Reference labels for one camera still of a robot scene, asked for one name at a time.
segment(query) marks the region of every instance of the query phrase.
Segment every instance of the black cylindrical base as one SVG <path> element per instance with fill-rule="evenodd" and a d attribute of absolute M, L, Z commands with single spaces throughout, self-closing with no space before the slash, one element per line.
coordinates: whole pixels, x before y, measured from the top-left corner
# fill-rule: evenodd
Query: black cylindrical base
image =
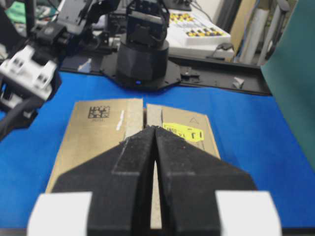
<path fill-rule="evenodd" d="M 116 76 L 129 81 L 154 81 L 164 77 L 167 70 L 168 47 L 167 41 L 160 48 L 127 44 L 126 35 L 122 35 Z"/>

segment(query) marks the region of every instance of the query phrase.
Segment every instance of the white stripe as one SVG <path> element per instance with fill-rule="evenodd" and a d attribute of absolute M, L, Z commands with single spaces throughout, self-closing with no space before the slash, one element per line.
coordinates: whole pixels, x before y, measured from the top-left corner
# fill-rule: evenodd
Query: white stripe
<path fill-rule="evenodd" d="M 27 236 L 86 236 L 92 192 L 41 194 Z"/>
<path fill-rule="evenodd" d="M 216 191 L 221 236 L 281 236 L 280 219 L 269 192 Z"/>

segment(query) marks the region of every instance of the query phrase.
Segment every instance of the cardboard box flap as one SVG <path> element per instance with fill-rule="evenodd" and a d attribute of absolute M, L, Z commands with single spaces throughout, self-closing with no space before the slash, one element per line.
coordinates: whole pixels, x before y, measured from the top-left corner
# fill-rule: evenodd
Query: cardboard box flap
<path fill-rule="evenodd" d="M 143 129 L 143 100 L 82 101 L 74 106 L 46 192 L 68 170 Z"/>

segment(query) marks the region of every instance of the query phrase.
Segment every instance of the qr code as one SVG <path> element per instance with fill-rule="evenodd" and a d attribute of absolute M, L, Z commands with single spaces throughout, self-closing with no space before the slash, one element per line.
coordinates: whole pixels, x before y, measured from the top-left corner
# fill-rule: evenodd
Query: qr code
<path fill-rule="evenodd" d="M 89 119 L 109 118 L 110 106 L 90 107 Z"/>

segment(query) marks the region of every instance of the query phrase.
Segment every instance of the green board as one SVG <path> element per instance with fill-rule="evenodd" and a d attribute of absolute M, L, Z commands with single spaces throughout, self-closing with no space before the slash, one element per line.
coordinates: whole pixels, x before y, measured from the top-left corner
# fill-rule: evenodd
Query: green board
<path fill-rule="evenodd" d="M 299 0 L 262 72 L 315 170 L 315 0 Z"/>
<path fill-rule="evenodd" d="M 15 1 L 5 12 L 11 21 L 23 24 L 26 23 L 24 3 Z"/>

